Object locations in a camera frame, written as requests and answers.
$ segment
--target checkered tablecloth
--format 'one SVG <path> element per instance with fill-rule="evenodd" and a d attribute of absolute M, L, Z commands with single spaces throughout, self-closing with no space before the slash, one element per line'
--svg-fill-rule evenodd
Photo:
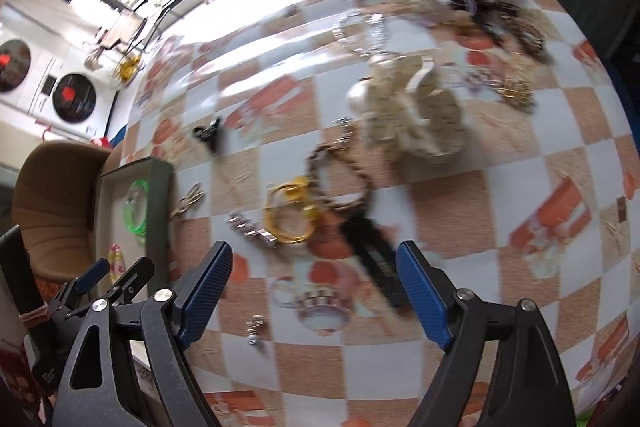
<path fill-rule="evenodd" d="M 216 0 L 198 9 L 183 36 L 159 45 L 143 73 L 123 161 L 171 162 L 175 200 L 196 182 L 207 193 L 172 223 L 172 280 L 215 240 L 235 251 L 223 299 L 188 350 L 225 425 L 402 426 L 441 357 L 414 316 L 386 306 L 335 216 L 323 216 L 318 238 L 279 257 L 226 223 L 232 210 L 260 221 L 268 185 L 303 174 L 310 151 L 338 136 L 334 120 L 352 116 L 345 95 L 368 68 L 331 28 L 358 3 Z M 525 0 L 523 14 L 546 35 L 547 65 L 515 64 L 523 59 L 480 32 L 389 18 L 390 50 L 428 52 L 453 77 L 470 64 L 519 67 L 536 106 L 519 112 L 490 90 L 453 82 L 468 142 L 452 163 L 389 164 L 358 140 L 353 156 L 376 183 L 370 217 L 391 243 L 413 239 L 457 286 L 484 300 L 537 302 L 582 412 L 620 381 L 640 330 L 640 162 L 620 100 L 571 17 L 556 0 Z M 213 156 L 191 129 L 216 116 L 225 130 L 223 152 Z M 327 167 L 325 182 L 333 196 L 358 191 L 340 165 Z M 337 296 L 321 315 L 337 331 L 305 315 L 309 285 Z M 268 324 L 262 349 L 246 340 L 252 315 Z M 485 350 L 479 396 L 495 347 Z M 473 418 L 479 408 L 471 403 L 466 412 Z"/>

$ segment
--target white washing machine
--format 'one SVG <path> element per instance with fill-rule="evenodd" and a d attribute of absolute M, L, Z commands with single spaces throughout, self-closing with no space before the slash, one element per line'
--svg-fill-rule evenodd
<path fill-rule="evenodd" d="M 53 61 L 30 113 L 40 121 L 82 138 L 104 136 L 116 91 L 82 62 Z"/>
<path fill-rule="evenodd" d="M 0 101 L 27 112 L 53 55 L 0 26 Z"/>

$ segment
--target gold bracelet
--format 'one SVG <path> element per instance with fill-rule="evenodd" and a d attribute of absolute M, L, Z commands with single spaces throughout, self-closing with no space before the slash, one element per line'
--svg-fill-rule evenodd
<path fill-rule="evenodd" d="M 294 245 L 296 243 L 302 243 L 311 237 L 316 231 L 316 219 L 318 219 L 318 208 L 314 204 L 313 200 L 309 196 L 306 190 L 306 184 L 308 180 L 302 177 L 296 178 L 292 183 L 285 183 L 278 187 L 271 188 L 267 193 L 267 202 L 264 206 L 263 225 L 265 230 L 273 234 L 278 241 L 284 245 Z M 273 198 L 281 190 L 285 190 L 285 197 L 290 203 L 303 203 L 302 213 L 306 217 L 308 225 L 305 232 L 302 235 L 292 235 L 279 229 L 275 224 L 273 216 Z"/>

